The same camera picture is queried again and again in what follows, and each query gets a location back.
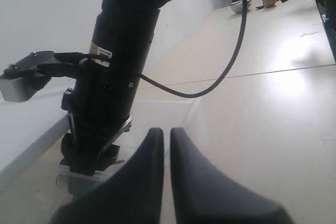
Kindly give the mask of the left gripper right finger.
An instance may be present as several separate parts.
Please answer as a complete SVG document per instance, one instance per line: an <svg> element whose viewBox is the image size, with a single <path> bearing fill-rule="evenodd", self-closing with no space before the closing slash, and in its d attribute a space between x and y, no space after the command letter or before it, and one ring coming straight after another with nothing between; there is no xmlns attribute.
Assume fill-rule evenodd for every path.
<svg viewBox="0 0 336 224"><path fill-rule="evenodd" d="M183 128L170 132L177 223L293 223L285 208L217 169Z"/></svg>

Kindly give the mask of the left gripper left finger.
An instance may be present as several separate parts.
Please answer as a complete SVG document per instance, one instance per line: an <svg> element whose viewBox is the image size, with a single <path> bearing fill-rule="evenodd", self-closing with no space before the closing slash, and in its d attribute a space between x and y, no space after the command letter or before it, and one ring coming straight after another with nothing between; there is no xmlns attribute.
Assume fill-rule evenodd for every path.
<svg viewBox="0 0 336 224"><path fill-rule="evenodd" d="M131 158L102 185L60 207L51 223L159 223L164 134L149 129Z"/></svg>

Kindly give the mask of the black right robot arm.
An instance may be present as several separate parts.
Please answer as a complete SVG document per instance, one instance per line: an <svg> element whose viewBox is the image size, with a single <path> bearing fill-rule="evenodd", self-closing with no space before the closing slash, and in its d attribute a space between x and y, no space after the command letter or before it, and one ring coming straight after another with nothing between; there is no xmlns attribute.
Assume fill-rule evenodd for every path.
<svg viewBox="0 0 336 224"><path fill-rule="evenodd" d="M90 53L108 62L82 61L74 89L62 98L71 132L61 151L72 172L92 175L114 161L110 147L130 120L160 8L169 1L102 1Z"/></svg>

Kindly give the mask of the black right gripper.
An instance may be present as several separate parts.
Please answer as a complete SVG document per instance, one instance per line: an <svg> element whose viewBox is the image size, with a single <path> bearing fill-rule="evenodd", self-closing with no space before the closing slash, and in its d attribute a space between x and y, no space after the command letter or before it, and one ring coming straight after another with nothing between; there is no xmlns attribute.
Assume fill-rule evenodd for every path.
<svg viewBox="0 0 336 224"><path fill-rule="evenodd" d="M75 87L64 93L61 103L70 123L61 152L72 172L90 176L110 165L105 152L129 119L132 103L131 73L92 59L80 61Z"/></svg>

